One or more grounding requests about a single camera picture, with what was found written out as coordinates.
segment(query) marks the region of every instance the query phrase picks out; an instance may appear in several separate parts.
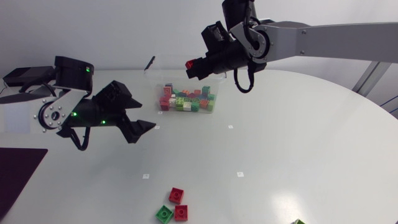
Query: white table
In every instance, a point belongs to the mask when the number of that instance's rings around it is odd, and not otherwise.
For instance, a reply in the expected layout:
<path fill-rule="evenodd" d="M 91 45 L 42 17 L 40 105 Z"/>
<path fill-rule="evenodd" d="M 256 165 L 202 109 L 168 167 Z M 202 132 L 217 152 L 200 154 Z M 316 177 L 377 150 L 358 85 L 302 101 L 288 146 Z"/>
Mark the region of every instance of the white table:
<path fill-rule="evenodd" d="M 49 149 L 3 224 L 160 223 L 172 187 L 185 190 L 187 223 L 398 220 L 398 121 L 371 101 L 265 70 L 248 94 L 229 73 L 213 114 L 158 114 L 142 73 L 94 75 L 93 93 L 123 82 L 144 104 L 131 120 L 160 126 L 137 144 L 113 127 L 93 128 L 85 152 L 55 135 L 0 135 L 1 147 Z"/>

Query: black cable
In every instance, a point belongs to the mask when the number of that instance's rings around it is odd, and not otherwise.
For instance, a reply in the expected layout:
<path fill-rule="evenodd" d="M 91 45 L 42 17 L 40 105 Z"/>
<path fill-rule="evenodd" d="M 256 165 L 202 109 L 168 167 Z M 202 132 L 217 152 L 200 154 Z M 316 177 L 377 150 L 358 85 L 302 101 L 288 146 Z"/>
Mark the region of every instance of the black cable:
<path fill-rule="evenodd" d="M 54 90 L 52 89 L 52 87 L 51 87 L 49 84 L 43 82 L 43 85 L 44 85 L 45 87 L 47 87 L 47 88 L 50 90 L 50 92 L 51 92 L 51 94 L 52 94 L 53 96 L 57 97 L 57 95 L 55 94 Z"/>
<path fill-rule="evenodd" d="M 238 69 L 234 69 L 234 80 L 235 80 L 235 85 L 238 88 L 238 90 L 242 93 L 249 93 L 254 86 L 254 71 L 256 70 L 256 64 L 254 62 L 249 62 L 248 63 L 248 77 L 249 77 L 249 88 L 245 90 L 244 88 L 241 87 L 238 81 Z"/>
<path fill-rule="evenodd" d="M 84 151 L 84 150 L 87 149 L 88 141 L 89 141 L 89 138 L 90 138 L 90 127 L 86 127 L 85 135 L 83 136 L 83 138 L 84 138 L 83 145 L 81 145 L 79 137 L 77 136 L 75 130 L 71 129 L 70 139 L 73 141 L 75 146 L 81 151 Z"/>
<path fill-rule="evenodd" d="M 6 88 L 8 88 L 7 85 L 6 85 L 6 82 L 5 82 L 4 80 L 2 81 L 2 83 L 4 84 L 5 87 L 0 91 L 0 94 L 1 94 Z"/>

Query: green lego brick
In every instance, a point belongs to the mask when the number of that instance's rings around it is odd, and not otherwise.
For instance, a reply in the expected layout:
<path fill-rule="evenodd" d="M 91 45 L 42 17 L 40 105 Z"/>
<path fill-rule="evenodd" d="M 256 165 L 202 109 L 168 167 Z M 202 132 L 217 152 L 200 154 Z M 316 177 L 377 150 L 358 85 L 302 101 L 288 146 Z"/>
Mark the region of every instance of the green lego brick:
<path fill-rule="evenodd" d="M 166 224 L 173 218 L 173 211 L 163 205 L 162 208 L 157 212 L 156 218 L 163 224 Z"/>
<path fill-rule="evenodd" d="M 199 103 L 193 102 L 191 104 L 191 111 L 192 112 L 198 112 L 199 111 Z"/>
<path fill-rule="evenodd" d="M 296 220 L 293 224 L 305 224 L 303 221 L 301 221 L 301 220 Z"/>
<path fill-rule="evenodd" d="M 207 110 L 213 111 L 213 109 L 214 109 L 214 100 L 210 100 L 209 103 L 207 104 Z"/>
<path fill-rule="evenodd" d="M 209 94 L 209 93 L 210 93 L 210 86 L 204 86 L 204 87 L 201 89 L 201 93 L 204 94 L 204 95 Z"/>
<path fill-rule="evenodd" d="M 183 106 L 184 105 L 184 98 L 182 98 L 182 97 L 177 97 L 176 99 L 175 99 L 175 105 L 176 106 Z"/>
<path fill-rule="evenodd" d="M 208 94 L 208 95 L 207 95 L 207 99 L 208 99 L 208 100 L 215 100 L 215 99 L 216 99 L 216 95 L 214 95 L 214 94 Z"/>
<path fill-rule="evenodd" d="M 194 98 L 194 99 L 192 99 L 192 102 L 193 103 L 200 103 L 200 99 L 199 98 Z"/>

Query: red lego brick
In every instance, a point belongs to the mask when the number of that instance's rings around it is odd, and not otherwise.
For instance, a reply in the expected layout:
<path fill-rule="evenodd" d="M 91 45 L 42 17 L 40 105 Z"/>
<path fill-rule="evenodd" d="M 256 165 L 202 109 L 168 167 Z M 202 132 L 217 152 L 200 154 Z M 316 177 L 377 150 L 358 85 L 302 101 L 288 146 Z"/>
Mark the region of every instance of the red lego brick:
<path fill-rule="evenodd" d="M 172 94 L 172 87 L 171 86 L 165 86 L 163 87 L 163 91 L 165 95 L 171 95 Z"/>
<path fill-rule="evenodd" d="M 188 221 L 188 205 L 176 205 L 174 219 L 175 221 Z"/>
<path fill-rule="evenodd" d="M 189 97 L 189 98 L 196 98 L 197 96 L 196 96 L 194 93 L 190 93 L 190 94 L 188 94 L 187 97 Z"/>
<path fill-rule="evenodd" d="M 201 100 L 200 101 L 200 108 L 206 109 L 208 103 L 209 103 L 208 100 Z"/>
<path fill-rule="evenodd" d="M 200 96 L 200 95 L 201 95 L 201 90 L 194 90 L 193 93 L 194 93 L 196 96 Z"/>
<path fill-rule="evenodd" d="M 181 204 L 182 197 L 184 196 L 184 191 L 180 189 L 176 189 L 173 187 L 170 196 L 169 196 L 169 201 Z"/>
<path fill-rule="evenodd" d="M 162 111 L 168 111 L 170 109 L 169 102 L 161 102 L 160 108 L 162 109 Z"/>

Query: white wall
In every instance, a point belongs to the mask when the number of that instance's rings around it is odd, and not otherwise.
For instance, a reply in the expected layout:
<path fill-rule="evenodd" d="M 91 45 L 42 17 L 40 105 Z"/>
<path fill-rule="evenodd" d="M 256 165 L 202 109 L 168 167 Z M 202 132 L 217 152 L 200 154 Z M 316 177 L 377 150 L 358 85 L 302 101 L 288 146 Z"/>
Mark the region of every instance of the white wall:
<path fill-rule="evenodd" d="M 64 55 L 96 69 L 144 68 L 155 54 L 203 55 L 200 32 L 221 20 L 222 0 L 0 1 L 0 77 L 16 67 L 52 65 Z M 257 16 L 309 25 L 398 22 L 396 0 L 257 0 Z M 306 73 L 352 88 L 369 62 L 295 57 L 268 68 Z M 369 98 L 398 95 L 398 67 Z"/>

